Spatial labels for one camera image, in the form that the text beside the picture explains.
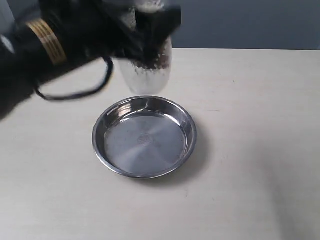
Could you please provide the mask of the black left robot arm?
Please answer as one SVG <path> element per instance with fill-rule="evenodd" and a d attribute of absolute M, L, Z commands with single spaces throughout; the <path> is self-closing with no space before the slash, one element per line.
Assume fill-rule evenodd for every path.
<path fill-rule="evenodd" d="M 70 95 L 45 95 L 46 101 L 73 101 L 100 92 L 109 82 L 112 59 L 156 69 L 166 40 L 181 26 L 182 9 L 145 9 L 134 2 L 41 0 L 0 36 L 0 117 L 6 118 L 40 87 L 97 59 L 106 73 L 100 85 Z"/>

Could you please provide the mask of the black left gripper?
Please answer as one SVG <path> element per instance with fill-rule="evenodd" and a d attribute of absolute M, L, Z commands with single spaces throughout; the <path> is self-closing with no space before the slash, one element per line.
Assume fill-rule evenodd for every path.
<path fill-rule="evenodd" d="M 165 45 L 182 24 L 179 5 L 153 4 L 150 0 L 92 0 L 100 17 L 95 26 L 105 35 L 111 56 L 136 62 L 142 68 L 166 68 Z"/>

